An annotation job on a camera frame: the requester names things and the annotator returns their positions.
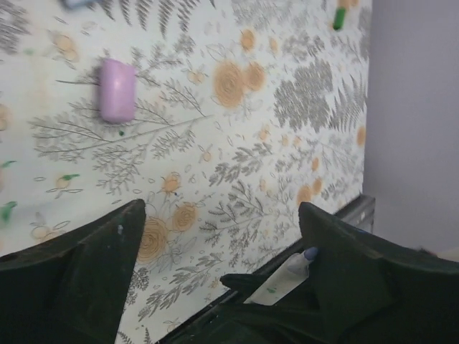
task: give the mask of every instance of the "wall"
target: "wall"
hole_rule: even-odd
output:
[[[364,192],[375,232],[459,246],[457,0],[374,1]]]

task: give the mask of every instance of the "flower print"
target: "flower print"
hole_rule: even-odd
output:
[[[176,231],[189,230],[196,221],[198,210],[196,205],[185,203],[183,206],[177,208],[173,215],[173,225]]]
[[[288,146],[288,136],[286,134],[282,135],[282,139],[280,140],[280,143],[282,143],[283,147],[287,147]]]
[[[312,164],[311,164],[311,170],[313,170],[313,172],[316,172],[320,163],[321,163],[321,161],[318,159],[318,157],[315,157],[313,159]]]
[[[180,188],[180,174],[177,172],[170,173],[167,177],[163,178],[163,186],[161,191],[165,192],[166,195],[174,194],[175,191]]]
[[[240,68],[234,62],[222,62],[214,73],[214,92],[226,108],[237,107],[244,97],[244,81]]]
[[[8,129],[9,118],[11,117],[11,111],[3,104],[0,104],[0,131]]]
[[[317,178],[313,183],[313,194],[319,195],[322,191],[322,178]]]
[[[167,245],[168,229],[164,221],[150,218],[143,228],[141,245],[137,253],[137,262],[148,264],[159,257]]]
[[[293,147],[295,148],[300,147],[302,142],[303,141],[301,140],[299,136],[295,136],[295,138],[293,139]]]
[[[296,203],[300,205],[301,202],[311,202],[313,198],[313,193],[309,185],[303,185],[300,187],[298,194],[296,195]]]
[[[213,145],[210,145],[207,147],[207,149],[204,149],[203,147],[199,146],[199,149],[201,150],[202,154],[201,157],[199,158],[199,162],[201,163],[202,161],[205,161],[208,163],[209,161],[212,160],[212,154],[210,153],[210,150],[212,149]]]
[[[363,147],[366,140],[366,128],[361,126],[357,131],[357,145]]]
[[[260,184],[258,185],[260,188],[260,191],[265,192],[266,191],[266,180],[265,179],[260,179]]]
[[[170,333],[173,330],[175,330],[176,327],[181,324],[181,322],[177,318],[175,320],[167,320],[167,321],[163,322],[163,324],[167,324],[167,333]]]
[[[270,49],[274,55],[276,55],[279,52],[278,41],[276,41],[273,37],[270,37]]]
[[[49,227],[44,220],[43,215],[40,213],[35,214],[35,221],[31,223],[34,226],[33,230],[30,232],[32,238],[38,240],[39,242],[47,242],[51,239],[57,238],[59,235],[63,235],[66,231],[63,230],[65,226],[67,226],[70,221],[60,222],[56,224],[54,227]]]
[[[268,124],[265,124],[261,127],[261,130],[258,132],[258,138],[262,142],[265,142],[269,138],[270,134],[270,126]]]
[[[78,194],[83,191],[82,188],[70,188],[71,180],[79,177],[79,174],[65,174],[56,179],[55,188],[47,190],[47,193],[57,192],[56,199],[61,197],[64,193]]]
[[[259,91],[265,84],[265,70],[256,63],[251,62],[244,71],[244,84],[252,91]]]
[[[252,50],[255,46],[255,34],[253,31],[250,29],[242,31],[240,43],[245,52]]]
[[[56,188],[61,189],[61,188],[68,188],[70,186],[70,181],[75,178],[79,177],[79,174],[65,174],[62,177],[59,177],[56,180]]]
[[[44,56],[54,54],[53,59],[64,60],[67,66],[75,69],[73,62],[78,62],[80,57],[73,39],[60,32],[49,32],[49,35],[53,45],[44,53]]]
[[[214,280],[210,283],[210,289],[216,289],[220,284],[220,279],[218,277],[214,277]]]
[[[193,82],[195,85],[202,84],[204,79],[209,76],[203,72],[204,65],[201,64],[197,70],[194,70],[191,62],[189,60],[186,62],[188,64],[188,68],[183,69],[182,72],[186,72],[186,78],[188,81]]]

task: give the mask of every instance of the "printed pattern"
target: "printed pattern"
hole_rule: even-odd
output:
[[[155,343],[297,240],[300,202],[361,191],[371,5],[335,32],[326,0],[0,0],[0,255],[144,199],[117,343]],[[100,119],[107,57],[129,123]]]

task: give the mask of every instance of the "blue cap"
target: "blue cap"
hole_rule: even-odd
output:
[[[311,260],[314,260],[314,258],[316,258],[317,253],[318,253],[317,247],[309,247],[307,250],[303,252],[303,255],[307,260],[311,261]]]

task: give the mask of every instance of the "gray wall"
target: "gray wall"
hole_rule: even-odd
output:
[[[459,1],[373,0],[364,193],[375,233],[459,246]]]

